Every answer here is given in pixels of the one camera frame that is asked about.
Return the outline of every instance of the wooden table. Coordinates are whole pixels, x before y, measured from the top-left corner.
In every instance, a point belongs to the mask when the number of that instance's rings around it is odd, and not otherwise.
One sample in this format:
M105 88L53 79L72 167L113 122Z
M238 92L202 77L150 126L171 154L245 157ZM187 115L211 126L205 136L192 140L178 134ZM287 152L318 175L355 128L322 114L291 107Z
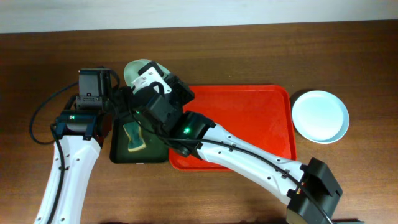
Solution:
M123 76L139 58L165 65L188 84L282 85L332 92L351 123L340 141L322 145L298 133L298 158L326 162L344 195L333 218L398 220L398 21L274 24L178 29L0 35L0 223L32 223L53 146L34 144L28 123L78 70L104 65ZM74 88L41 112L49 124ZM285 205L234 172L180 172L169 163L120 165L107 138L86 193L82 223L237 223L285 216Z

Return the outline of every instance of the dark green tray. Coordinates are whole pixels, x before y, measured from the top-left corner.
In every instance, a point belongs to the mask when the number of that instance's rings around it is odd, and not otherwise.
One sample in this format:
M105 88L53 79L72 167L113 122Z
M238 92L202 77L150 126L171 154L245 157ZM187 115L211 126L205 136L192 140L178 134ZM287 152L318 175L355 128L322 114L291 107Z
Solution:
M137 114L136 118L145 128L152 130L149 122L142 116ZM123 125L129 122L134 121L132 118L127 118L124 120L118 119L113 123L111 153L109 155L113 163L159 163L169 159L168 147L155 134L144 130L142 130L142 138L147 147L136 152L129 152L127 149L129 138L123 128Z

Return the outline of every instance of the sponge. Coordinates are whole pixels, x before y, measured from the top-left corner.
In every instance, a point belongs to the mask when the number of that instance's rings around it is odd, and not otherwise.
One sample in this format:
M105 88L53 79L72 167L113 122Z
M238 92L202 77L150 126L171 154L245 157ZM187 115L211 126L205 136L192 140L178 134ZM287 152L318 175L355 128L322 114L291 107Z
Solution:
M142 129L136 122L130 122L123 125L124 131L129 137L129 152L136 152L145 149L147 146L142 138Z

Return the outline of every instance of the white backdrop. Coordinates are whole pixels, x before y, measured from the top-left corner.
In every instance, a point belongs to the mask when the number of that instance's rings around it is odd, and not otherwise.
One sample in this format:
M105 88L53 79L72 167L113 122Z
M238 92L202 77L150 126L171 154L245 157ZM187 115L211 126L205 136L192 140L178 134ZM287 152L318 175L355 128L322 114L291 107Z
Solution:
M398 19L398 0L0 0L0 33Z

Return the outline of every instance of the robotic arm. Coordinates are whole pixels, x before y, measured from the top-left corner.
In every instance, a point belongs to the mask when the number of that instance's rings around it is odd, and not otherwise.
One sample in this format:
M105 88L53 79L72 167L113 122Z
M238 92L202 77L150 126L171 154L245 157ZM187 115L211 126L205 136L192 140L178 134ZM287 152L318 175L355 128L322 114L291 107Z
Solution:
M115 118L134 119L135 113L141 113L156 135L180 155L220 164L261 185L287 205L290 224L332 223L329 217L343 191L322 161L313 158L306 166L275 156L233 136L202 114L184 113L183 105L195 95L175 75L165 76L155 62L139 71L133 88L118 88L118 84L111 88L111 75L113 71L107 69L80 71L77 108L64 110L54 130L65 160L63 187L57 200L63 168L55 144L53 167L35 224L79 223L91 170L111 129L111 113Z

